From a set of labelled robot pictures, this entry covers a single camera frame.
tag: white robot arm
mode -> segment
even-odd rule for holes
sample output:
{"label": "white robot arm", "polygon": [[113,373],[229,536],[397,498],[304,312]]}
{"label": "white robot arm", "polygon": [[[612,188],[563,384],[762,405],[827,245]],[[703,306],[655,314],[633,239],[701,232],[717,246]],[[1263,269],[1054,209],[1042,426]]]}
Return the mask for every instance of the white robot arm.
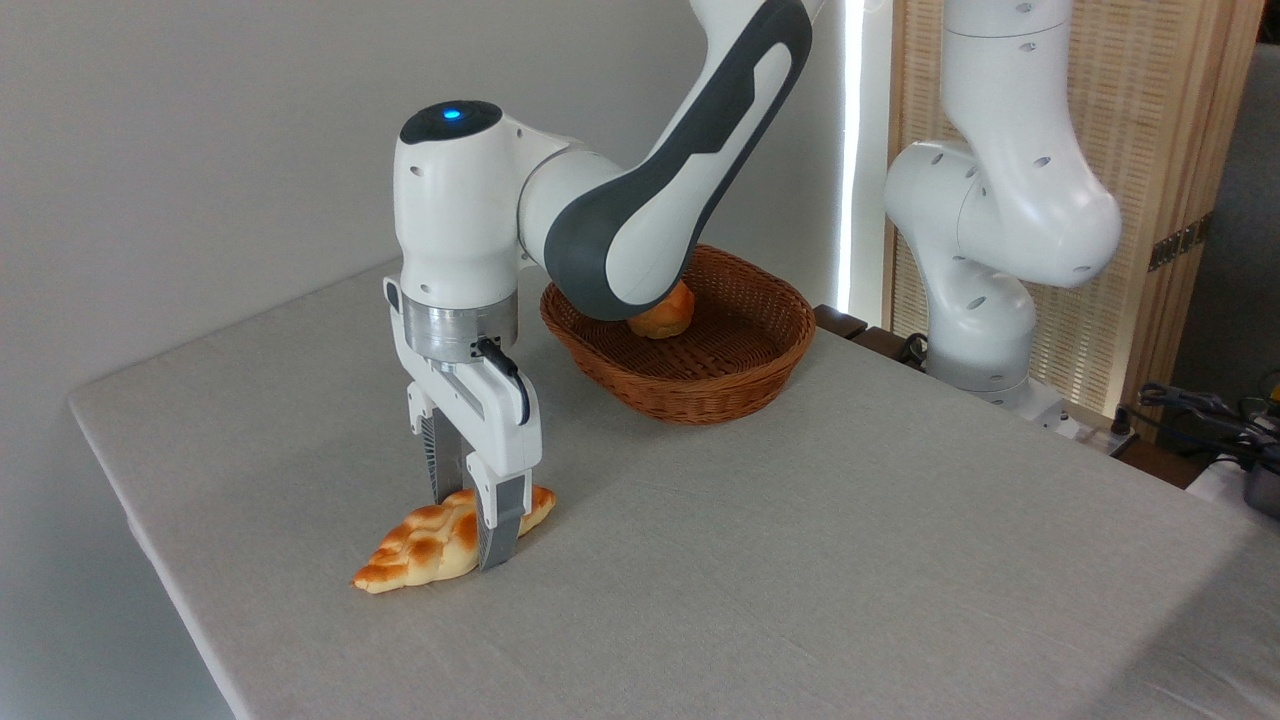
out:
{"label": "white robot arm", "polygon": [[1056,428],[1061,397],[1028,377],[1019,279],[1078,287],[1120,242],[1068,113],[1071,0],[947,0],[943,23],[942,105],[969,143],[909,146],[884,191],[929,301],[927,370]]}
{"label": "white robot arm", "polygon": [[431,105],[399,133],[404,265],[384,291],[433,495],[460,489],[465,474],[475,482],[481,568],[511,556],[541,459],[536,395],[504,354],[517,334],[517,272],[543,265],[598,319],[659,302],[795,83],[822,1],[691,4],[705,67],[630,170],[480,101]]}

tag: bamboo screen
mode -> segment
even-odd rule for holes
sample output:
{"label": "bamboo screen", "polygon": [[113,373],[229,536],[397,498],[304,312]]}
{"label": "bamboo screen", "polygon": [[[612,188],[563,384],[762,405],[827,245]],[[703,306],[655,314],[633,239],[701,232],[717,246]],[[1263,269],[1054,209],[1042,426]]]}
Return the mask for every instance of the bamboo screen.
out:
{"label": "bamboo screen", "polygon": [[[1148,263],[1157,241],[1212,206],[1261,1],[1075,3],[1071,119],[1089,165],[1120,202],[1124,232],[1111,265],[1088,286],[1028,284],[1038,313],[1030,372],[1071,402],[1110,414],[1126,379],[1140,383],[1162,364],[1172,372],[1199,255],[1161,268],[1164,283],[1148,278]],[[916,140],[961,140],[938,90],[942,0],[899,3],[895,152]],[[890,327],[927,332],[911,252],[901,237],[888,250]]]}

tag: wicker basket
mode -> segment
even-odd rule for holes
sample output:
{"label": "wicker basket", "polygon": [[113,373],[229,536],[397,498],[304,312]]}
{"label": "wicker basket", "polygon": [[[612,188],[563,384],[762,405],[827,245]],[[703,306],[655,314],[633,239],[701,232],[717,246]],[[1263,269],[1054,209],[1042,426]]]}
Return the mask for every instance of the wicker basket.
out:
{"label": "wicker basket", "polygon": [[710,425],[772,402],[813,342],[813,309],[790,284],[705,245],[684,279],[694,322],[672,338],[588,318],[554,284],[543,292],[543,320],[589,378],[650,418]]}

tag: gray tablecloth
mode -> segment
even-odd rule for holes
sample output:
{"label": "gray tablecloth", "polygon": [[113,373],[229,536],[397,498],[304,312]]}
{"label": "gray tablecloth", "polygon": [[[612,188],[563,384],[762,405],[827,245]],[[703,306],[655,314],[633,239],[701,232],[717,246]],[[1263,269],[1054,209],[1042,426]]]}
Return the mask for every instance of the gray tablecloth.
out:
{"label": "gray tablecloth", "polygon": [[367,596],[428,502],[380,268],[72,406],[243,717],[1280,717],[1280,541],[828,333],[710,428],[582,377],[522,278],[559,506]]}

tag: bread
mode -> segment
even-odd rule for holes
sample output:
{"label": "bread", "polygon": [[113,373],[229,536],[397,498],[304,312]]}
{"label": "bread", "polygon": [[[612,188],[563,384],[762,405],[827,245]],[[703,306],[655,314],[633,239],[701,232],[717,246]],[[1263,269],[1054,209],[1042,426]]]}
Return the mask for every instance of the bread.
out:
{"label": "bread", "polygon": [[[520,519],[520,536],[531,530],[556,507],[556,493],[534,486],[534,511]],[[376,594],[406,585],[424,585],[466,575],[480,562],[476,529],[476,493],[458,491],[440,505],[408,514],[387,533],[352,584]]]}
{"label": "bread", "polygon": [[685,281],[676,282],[662,302],[650,310],[630,318],[627,327],[640,337],[662,340],[677,336],[694,322],[694,291],[689,290]]}

